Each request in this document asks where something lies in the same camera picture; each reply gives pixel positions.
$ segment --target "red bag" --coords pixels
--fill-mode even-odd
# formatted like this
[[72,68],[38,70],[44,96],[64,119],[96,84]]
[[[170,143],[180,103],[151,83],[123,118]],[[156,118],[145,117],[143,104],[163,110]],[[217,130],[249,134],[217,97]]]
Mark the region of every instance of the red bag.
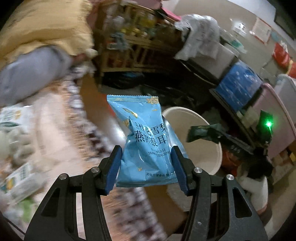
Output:
[[279,44],[276,43],[274,46],[274,52],[272,57],[278,63],[278,65],[284,69],[287,69],[290,62],[290,55],[285,51],[285,49]]
[[291,61],[287,75],[296,79],[296,62]]

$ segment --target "blue gripper pad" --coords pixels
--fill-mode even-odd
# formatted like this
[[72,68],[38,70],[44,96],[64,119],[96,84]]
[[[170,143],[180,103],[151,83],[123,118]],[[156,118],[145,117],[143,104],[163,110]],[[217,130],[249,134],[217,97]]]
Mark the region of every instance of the blue gripper pad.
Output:
[[109,192],[113,189],[117,173],[120,167],[121,162],[121,156],[122,156],[122,148],[119,145],[116,145],[108,158],[108,162],[112,162],[111,166],[109,168],[109,171],[106,175],[106,186],[105,186],[105,192],[106,194],[109,194]]
[[172,164],[175,169],[175,173],[176,173],[176,176],[178,179],[180,189],[184,192],[185,195],[188,195],[189,186],[188,186],[188,182],[187,182],[187,175],[186,175],[186,173],[182,167],[182,164],[180,162],[180,159],[178,157],[180,155],[182,156],[182,153],[181,153],[179,147],[173,146],[170,154],[171,154]]

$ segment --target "blue snack bag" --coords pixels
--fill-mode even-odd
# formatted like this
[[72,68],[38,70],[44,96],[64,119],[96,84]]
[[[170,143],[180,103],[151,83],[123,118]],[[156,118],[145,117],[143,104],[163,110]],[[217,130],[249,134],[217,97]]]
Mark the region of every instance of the blue snack bag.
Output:
[[173,129],[161,115],[157,96],[107,95],[117,117],[130,129],[123,150],[117,187],[145,187],[178,182],[170,150],[179,146]]

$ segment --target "metal screw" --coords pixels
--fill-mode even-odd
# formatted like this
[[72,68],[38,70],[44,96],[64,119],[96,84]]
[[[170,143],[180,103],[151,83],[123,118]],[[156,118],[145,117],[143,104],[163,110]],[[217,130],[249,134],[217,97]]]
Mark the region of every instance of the metal screw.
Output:
[[59,179],[61,180],[65,180],[67,178],[67,174],[66,173],[63,173],[59,176]]
[[194,168],[194,171],[195,171],[196,173],[202,173],[202,169],[199,168],[199,167]]
[[234,179],[234,176],[232,176],[231,174],[228,174],[226,177],[228,180],[231,180],[231,181]]
[[98,168],[98,167],[93,167],[92,169],[91,169],[91,172],[92,173],[97,173],[97,172],[99,172],[100,171],[100,169]]

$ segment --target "green light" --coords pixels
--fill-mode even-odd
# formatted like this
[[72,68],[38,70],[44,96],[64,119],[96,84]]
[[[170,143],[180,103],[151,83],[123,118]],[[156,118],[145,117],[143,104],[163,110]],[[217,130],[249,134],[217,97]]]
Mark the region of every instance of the green light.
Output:
[[271,127],[271,126],[272,126],[272,123],[271,123],[270,121],[267,121],[267,122],[266,122],[266,125],[267,125],[268,127]]

